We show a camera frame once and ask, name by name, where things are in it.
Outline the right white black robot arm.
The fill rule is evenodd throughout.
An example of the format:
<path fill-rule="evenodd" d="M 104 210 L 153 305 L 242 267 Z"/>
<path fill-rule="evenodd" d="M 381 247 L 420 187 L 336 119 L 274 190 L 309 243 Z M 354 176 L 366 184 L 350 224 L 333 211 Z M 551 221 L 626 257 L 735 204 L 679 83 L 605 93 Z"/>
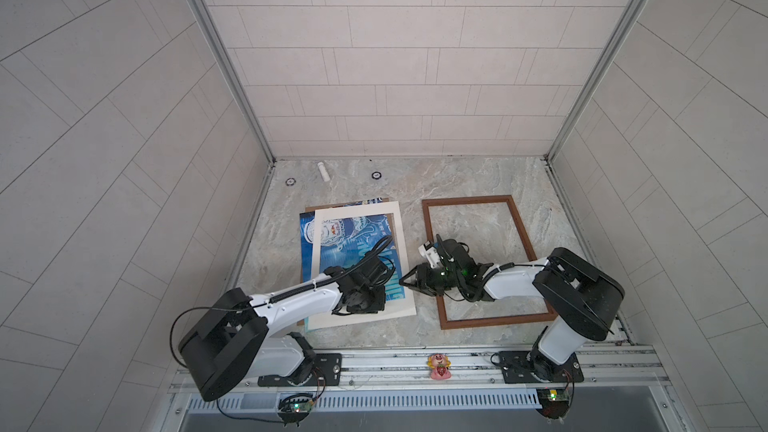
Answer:
<path fill-rule="evenodd" d="M 540 297 L 555 311 L 523 363 L 497 354 L 498 366 L 539 382 L 576 382 L 576 350 L 607 338 L 625 297 L 616 280 L 564 247 L 545 259 L 505 264 L 479 264 L 453 239 L 427 242 L 419 253 L 426 261 L 399 280 L 412 291 L 438 297 L 456 289 L 471 303 Z"/>

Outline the brown wooden picture frame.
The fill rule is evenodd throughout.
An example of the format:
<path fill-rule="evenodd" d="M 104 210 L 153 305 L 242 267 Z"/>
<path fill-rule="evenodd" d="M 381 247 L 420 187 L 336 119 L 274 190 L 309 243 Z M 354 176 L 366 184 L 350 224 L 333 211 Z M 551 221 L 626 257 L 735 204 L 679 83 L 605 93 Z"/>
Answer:
<path fill-rule="evenodd" d="M 527 259 L 529 261 L 535 260 L 536 253 L 534 251 L 533 245 L 528 236 L 528 233 L 524 225 L 524 222 L 521 218 L 520 212 L 511 195 L 423 199 L 422 212 L 424 215 L 427 240 L 432 243 L 435 242 L 435 234 L 433 233 L 433 227 L 432 227 L 431 217 L 430 217 L 431 207 L 448 207 L 448 206 L 492 204 L 492 203 L 504 203 L 507 206 L 510 212 L 510 215 L 512 217 L 512 220 L 515 224 L 519 238 L 521 239 Z M 547 308 L 546 313 L 450 320 L 446 312 L 446 304 L 444 301 L 444 297 L 443 296 L 437 297 L 436 301 L 437 301 L 440 327 L 442 330 L 456 330 L 456 329 L 463 329 L 463 328 L 481 328 L 481 327 L 519 325 L 519 324 L 538 323 L 538 322 L 551 322 L 557 318 L 557 313 L 554 311 L 554 309 L 548 303 L 545 303 Z"/>

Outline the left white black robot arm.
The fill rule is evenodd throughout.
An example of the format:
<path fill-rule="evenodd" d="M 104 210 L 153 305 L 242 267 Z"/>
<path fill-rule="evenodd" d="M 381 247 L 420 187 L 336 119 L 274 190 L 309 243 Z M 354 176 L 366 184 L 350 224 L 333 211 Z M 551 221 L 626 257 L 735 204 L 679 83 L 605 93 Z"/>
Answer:
<path fill-rule="evenodd" d="M 310 373 L 314 351 L 299 334 L 278 333 L 310 316 L 376 314 L 385 308 L 386 283 L 396 271 L 388 258 L 367 253 L 357 264 L 328 267 L 314 279 L 270 294 L 225 292 L 178 342 L 184 367 L 207 402 L 253 375 Z"/>

